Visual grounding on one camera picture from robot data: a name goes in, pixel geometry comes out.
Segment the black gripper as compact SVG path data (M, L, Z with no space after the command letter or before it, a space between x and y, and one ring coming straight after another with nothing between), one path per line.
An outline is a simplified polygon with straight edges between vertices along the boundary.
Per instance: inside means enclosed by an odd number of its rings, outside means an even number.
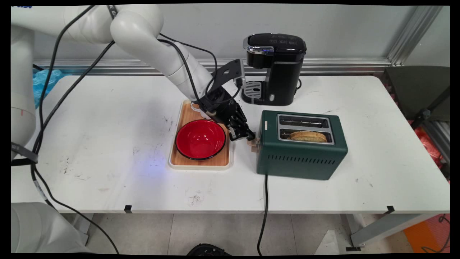
M199 107L206 117L226 125L229 130L230 141L254 140L255 134L248 126L248 120L240 105L234 99L224 102L228 98L230 98L230 94L223 87L219 87L212 93L202 96L199 99Z

